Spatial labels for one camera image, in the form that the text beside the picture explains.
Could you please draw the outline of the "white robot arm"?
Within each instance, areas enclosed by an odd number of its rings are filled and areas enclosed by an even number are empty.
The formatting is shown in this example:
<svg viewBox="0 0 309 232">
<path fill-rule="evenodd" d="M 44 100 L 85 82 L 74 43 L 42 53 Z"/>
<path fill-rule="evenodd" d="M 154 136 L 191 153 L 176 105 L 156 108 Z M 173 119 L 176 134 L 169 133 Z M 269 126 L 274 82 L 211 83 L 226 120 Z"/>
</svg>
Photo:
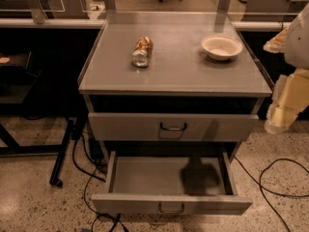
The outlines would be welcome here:
<svg viewBox="0 0 309 232">
<path fill-rule="evenodd" d="M 264 50 L 283 53 L 285 62 L 295 68 L 289 76 L 279 76 L 267 111 L 265 130 L 278 134 L 287 131 L 309 106 L 309 5 L 288 28 L 268 41 Z"/>
</svg>

